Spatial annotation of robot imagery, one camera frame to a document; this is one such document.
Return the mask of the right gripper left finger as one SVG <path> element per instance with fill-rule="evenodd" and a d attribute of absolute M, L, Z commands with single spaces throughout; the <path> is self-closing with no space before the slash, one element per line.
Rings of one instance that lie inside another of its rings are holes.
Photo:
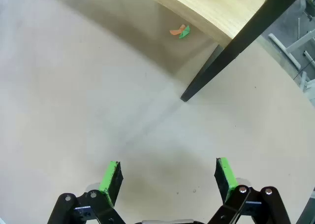
<path fill-rule="evenodd" d="M 96 220 L 100 224 L 123 224 L 115 210 L 115 203 L 123 181 L 121 164 L 111 161 L 98 189 L 76 197 L 72 193 L 61 194 L 49 217 L 49 224 L 85 224 Z"/>

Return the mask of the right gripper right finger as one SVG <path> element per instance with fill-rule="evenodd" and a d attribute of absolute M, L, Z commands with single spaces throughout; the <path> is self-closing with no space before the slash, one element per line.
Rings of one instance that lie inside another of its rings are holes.
<path fill-rule="evenodd" d="M 251 217 L 255 224 L 291 223 L 279 191 L 273 186 L 256 191 L 239 184 L 227 158 L 216 159 L 214 177 L 222 206 L 209 220 L 210 224 L 235 224 L 241 216 Z"/>

